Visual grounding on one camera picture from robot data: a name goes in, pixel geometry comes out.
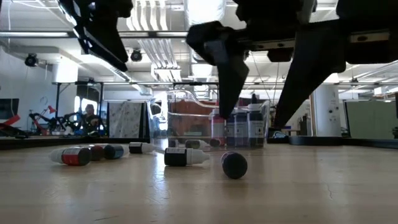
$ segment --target clear plastic bin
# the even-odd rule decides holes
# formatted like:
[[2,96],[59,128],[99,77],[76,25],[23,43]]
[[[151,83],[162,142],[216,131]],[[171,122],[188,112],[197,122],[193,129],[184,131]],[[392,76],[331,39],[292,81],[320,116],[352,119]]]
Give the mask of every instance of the clear plastic bin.
[[[270,101],[261,105],[264,116],[264,143],[269,124]],[[225,150],[233,146],[210,146],[212,138],[211,120],[216,116],[216,101],[199,101],[187,90],[168,90],[147,102],[150,140],[152,144],[167,147],[185,147],[185,143],[198,142],[204,151]]]

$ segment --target person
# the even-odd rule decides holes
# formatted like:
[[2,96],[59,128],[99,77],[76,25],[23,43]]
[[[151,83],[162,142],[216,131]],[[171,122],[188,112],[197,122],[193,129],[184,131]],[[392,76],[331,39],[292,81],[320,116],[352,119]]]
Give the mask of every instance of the person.
[[77,129],[83,126],[83,130],[86,134],[93,133],[98,130],[100,124],[100,117],[94,114],[94,105],[88,104],[85,109],[86,113],[80,118]]

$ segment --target column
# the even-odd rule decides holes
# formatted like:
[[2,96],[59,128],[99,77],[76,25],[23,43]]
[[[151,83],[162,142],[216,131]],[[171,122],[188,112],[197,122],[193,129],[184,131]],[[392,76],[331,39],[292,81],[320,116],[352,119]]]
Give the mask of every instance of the column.
[[315,133],[318,137],[341,137],[338,86],[320,85],[313,92]]

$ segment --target green partition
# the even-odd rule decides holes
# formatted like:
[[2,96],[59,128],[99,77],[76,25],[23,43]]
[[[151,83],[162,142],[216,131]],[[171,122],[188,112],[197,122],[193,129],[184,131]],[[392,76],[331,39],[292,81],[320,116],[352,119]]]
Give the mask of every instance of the green partition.
[[395,101],[347,102],[347,115],[352,138],[394,139],[392,130],[398,127]]

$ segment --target table surface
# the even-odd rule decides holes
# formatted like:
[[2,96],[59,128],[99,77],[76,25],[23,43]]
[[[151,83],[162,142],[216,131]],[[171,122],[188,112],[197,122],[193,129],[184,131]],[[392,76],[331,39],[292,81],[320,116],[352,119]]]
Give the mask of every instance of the table surface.
[[398,223],[398,151],[269,145],[241,151],[241,180],[223,152],[192,167],[126,153],[84,167],[53,148],[0,151],[1,223]]

